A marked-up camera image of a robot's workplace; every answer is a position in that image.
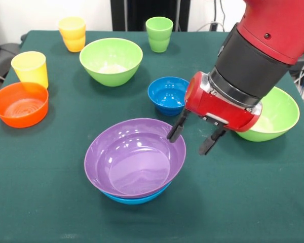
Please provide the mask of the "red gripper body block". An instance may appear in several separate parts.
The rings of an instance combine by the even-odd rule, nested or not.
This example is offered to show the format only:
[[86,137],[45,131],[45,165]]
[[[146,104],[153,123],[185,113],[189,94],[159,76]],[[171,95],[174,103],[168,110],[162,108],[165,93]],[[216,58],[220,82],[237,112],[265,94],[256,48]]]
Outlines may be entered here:
[[224,98],[214,89],[209,75],[201,71],[192,77],[184,99],[185,109],[200,117],[210,117],[237,132],[252,128],[262,112],[260,102],[253,108],[245,108]]

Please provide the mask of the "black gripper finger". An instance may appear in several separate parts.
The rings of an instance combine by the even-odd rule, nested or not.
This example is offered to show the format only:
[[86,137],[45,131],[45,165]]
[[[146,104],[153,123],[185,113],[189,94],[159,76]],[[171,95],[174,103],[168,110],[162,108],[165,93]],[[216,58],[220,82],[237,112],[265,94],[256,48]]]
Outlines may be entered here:
[[218,127],[210,136],[208,136],[200,145],[198,153],[199,155],[207,155],[213,148],[217,141],[226,134],[227,129],[223,126]]
[[184,129],[184,123],[189,116],[189,111],[187,109],[183,109],[182,113],[180,114],[178,120],[173,125],[172,129],[167,135],[167,139],[169,141],[176,141],[179,136],[181,135],[183,129]]

